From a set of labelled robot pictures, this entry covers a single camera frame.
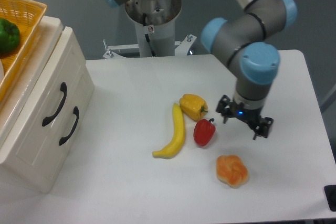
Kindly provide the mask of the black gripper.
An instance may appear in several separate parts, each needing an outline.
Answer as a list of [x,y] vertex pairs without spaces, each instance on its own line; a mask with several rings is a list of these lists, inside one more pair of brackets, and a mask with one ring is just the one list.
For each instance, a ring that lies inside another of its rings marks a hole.
[[260,116],[263,109],[262,106],[256,109],[247,109],[244,105],[244,103],[231,101],[228,96],[223,95],[218,102],[216,112],[222,116],[224,124],[230,118],[236,118],[246,123],[254,132],[253,140],[259,136],[267,138],[274,120],[269,117],[263,118]]

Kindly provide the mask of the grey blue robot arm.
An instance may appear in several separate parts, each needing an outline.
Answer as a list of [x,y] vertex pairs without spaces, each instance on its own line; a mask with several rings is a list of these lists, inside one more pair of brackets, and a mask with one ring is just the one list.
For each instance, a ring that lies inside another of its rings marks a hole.
[[[133,21],[142,57],[175,55],[175,20],[182,0],[106,0],[125,6]],[[297,18],[294,0],[237,0],[244,14],[236,21],[214,18],[201,32],[201,42],[237,79],[234,96],[223,96],[217,112],[224,120],[237,118],[255,136],[268,137],[272,118],[264,118],[270,87],[278,73],[280,55],[265,40],[292,25]]]

